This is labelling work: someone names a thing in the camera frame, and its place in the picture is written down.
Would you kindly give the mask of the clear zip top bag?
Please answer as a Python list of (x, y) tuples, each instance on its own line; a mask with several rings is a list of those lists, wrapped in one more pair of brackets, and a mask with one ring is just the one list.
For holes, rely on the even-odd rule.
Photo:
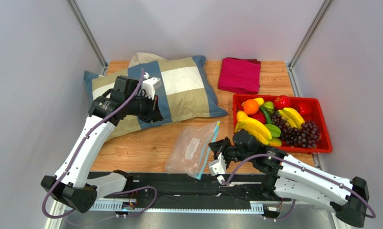
[(165, 162), (165, 171), (200, 180), (211, 150), (209, 144), (216, 141), (219, 126), (220, 121), (215, 121), (203, 127), (185, 127), (175, 140)]

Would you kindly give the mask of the large yellow banana bunch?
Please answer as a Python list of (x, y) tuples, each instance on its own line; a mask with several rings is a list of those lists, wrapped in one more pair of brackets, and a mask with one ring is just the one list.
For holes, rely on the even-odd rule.
[(241, 130), (247, 131), (264, 145), (269, 145), (272, 140), (270, 130), (267, 129), (260, 121), (250, 117), (237, 121), (234, 132), (237, 133)]

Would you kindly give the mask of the red apple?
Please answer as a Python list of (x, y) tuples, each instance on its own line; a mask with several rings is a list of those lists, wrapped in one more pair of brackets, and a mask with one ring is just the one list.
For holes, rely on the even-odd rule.
[(255, 119), (255, 120), (258, 120), (262, 124), (266, 124), (266, 118), (265, 118), (265, 116), (261, 112), (252, 114), (252, 115), (250, 115), (250, 117)]

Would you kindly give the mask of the orange fruit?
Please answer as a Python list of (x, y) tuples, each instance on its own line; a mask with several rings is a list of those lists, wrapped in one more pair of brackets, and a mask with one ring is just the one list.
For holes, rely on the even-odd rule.
[(259, 110), (259, 107), (260, 107), (259, 103), (254, 99), (246, 100), (242, 105), (243, 111), (247, 115), (256, 114)]

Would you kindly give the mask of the green starfruit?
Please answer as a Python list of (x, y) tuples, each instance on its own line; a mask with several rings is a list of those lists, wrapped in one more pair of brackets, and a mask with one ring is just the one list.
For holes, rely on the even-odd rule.
[(270, 131), (271, 136), (278, 138), (281, 136), (281, 129), (273, 124), (264, 124), (264, 126)]

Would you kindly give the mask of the purple grape bunch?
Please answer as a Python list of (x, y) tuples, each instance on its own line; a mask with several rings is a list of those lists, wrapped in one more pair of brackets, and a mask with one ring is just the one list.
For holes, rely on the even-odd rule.
[(288, 146), (301, 148), (316, 148), (321, 140), (320, 128), (314, 121), (306, 121), (301, 129), (291, 127), (286, 117), (279, 114), (278, 110), (272, 115), (273, 124), (281, 129), (282, 142)]

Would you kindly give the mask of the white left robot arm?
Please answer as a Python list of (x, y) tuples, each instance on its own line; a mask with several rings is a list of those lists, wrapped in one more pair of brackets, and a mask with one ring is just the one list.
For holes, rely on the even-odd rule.
[(132, 193), (133, 176), (114, 170), (89, 179), (90, 169), (107, 138), (119, 122), (133, 116), (145, 123), (162, 121), (157, 89), (163, 81), (144, 73), (140, 80), (118, 76), (114, 86), (93, 100), (82, 135), (63, 165), (53, 176), (44, 176), (41, 186), (46, 197), (86, 213), (96, 200), (108, 195)]

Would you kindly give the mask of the yellow lemon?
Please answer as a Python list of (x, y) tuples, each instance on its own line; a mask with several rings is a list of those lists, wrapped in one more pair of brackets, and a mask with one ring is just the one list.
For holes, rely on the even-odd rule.
[(242, 121), (243, 119), (245, 119), (247, 117), (249, 117), (249, 115), (246, 114), (244, 111), (239, 110), (236, 113), (236, 120), (237, 120), (237, 122), (240, 122), (240, 121)]

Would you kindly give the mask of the green cucumber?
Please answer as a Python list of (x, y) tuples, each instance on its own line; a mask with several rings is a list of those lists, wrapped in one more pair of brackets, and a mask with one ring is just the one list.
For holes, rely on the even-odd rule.
[(263, 115), (265, 117), (266, 124), (273, 124), (272, 115), (268, 111), (268, 109), (265, 108), (264, 106), (261, 106), (259, 109), (260, 109), (260, 111), (263, 113)]

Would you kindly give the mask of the green pear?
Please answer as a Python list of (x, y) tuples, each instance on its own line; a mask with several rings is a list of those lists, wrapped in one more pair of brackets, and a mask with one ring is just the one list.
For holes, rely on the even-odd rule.
[(263, 104), (263, 107), (266, 108), (271, 115), (274, 114), (275, 106), (274, 106), (274, 103), (272, 101), (265, 102)]

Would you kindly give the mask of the folded magenta towel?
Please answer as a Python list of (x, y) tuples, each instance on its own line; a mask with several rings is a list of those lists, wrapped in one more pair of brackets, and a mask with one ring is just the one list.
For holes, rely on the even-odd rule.
[(218, 89), (237, 94), (257, 94), (261, 62), (256, 59), (227, 57), (222, 60)]

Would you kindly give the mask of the small yellow banana bunch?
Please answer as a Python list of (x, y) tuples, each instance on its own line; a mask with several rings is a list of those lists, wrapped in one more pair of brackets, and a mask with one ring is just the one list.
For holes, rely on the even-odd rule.
[(281, 116), (286, 117), (286, 121), (291, 127), (301, 129), (302, 125), (305, 124), (304, 118), (294, 108), (285, 107), (283, 109), (279, 109), (278, 112)]

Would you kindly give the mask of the red plastic tray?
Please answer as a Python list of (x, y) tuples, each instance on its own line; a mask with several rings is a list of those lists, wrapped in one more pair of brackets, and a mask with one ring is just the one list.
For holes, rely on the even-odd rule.
[[(233, 95), (233, 126), (237, 124), (237, 112), (242, 110), (242, 103), (248, 99), (263, 98), (265, 102), (274, 100), (277, 98), (275, 95), (259, 95), (259, 94), (234, 94)], [(305, 97), (289, 97), (291, 105), (294, 109), (300, 107), (310, 107), (312, 112), (310, 114), (303, 115), (303, 119), (307, 121), (314, 121), (318, 127), (320, 135), (318, 136), (319, 141), (315, 142), (316, 146), (313, 148), (305, 148), (299, 146), (290, 146), (283, 141), (280, 146), (281, 149), (287, 152), (293, 153), (330, 153), (332, 151), (331, 140), (329, 137), (328, 129), (326, 127), (320, 102), (315, 98)]]

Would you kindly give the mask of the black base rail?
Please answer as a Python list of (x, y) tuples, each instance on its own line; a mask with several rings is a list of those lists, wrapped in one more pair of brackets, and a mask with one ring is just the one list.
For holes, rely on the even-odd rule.
[(109, 194), (108, 198), (125, 198), (143, 208), (184, 210), (248, 210), (254, 201), (264, 206), (291, 208), (290, 198), (266, 196), (260, 191), (265, 176), (262, 174), (236, 174), (230, 186), (224, 186), (209, 174), (201, 179), (186, 174), (132, 173), (133, 182), (124, 190), (138, 188), (134, 194)]

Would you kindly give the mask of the aluminium frame post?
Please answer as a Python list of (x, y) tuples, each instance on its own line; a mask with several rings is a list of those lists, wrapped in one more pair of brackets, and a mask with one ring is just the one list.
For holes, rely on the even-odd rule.
[(80, 6), (76, 0), (66, 0), (73, 16), (76, 18), (84, 36), (87, 39), (87, 42), (89, 46), (91, 47), (93, 53), (95, 54), (95, 57), (99, 64), (101, 65), (102, 68), (102, 73), (106, 74), (108, 67), (109, 67), (109, 62), (105, 59), (86, 19), (85, 16), (83, 15)]
[(320, 6), (316, 16), (312, 20), (307, 32), (305, 33), (291, 61), (289, 62), (289, 65), (288, 65), (289, 69), (294, 69), (296, 67), (301, 56), (304, 54), (307, 46), (309, 45), (310, 41), (312, 40), (314, 34), (316, 33), (317, 29), (321, 25), (323, 19), (327, 15), (333, 3), (334, 3), (334, 0), (324, 0), (322, 2), (322, 5)]

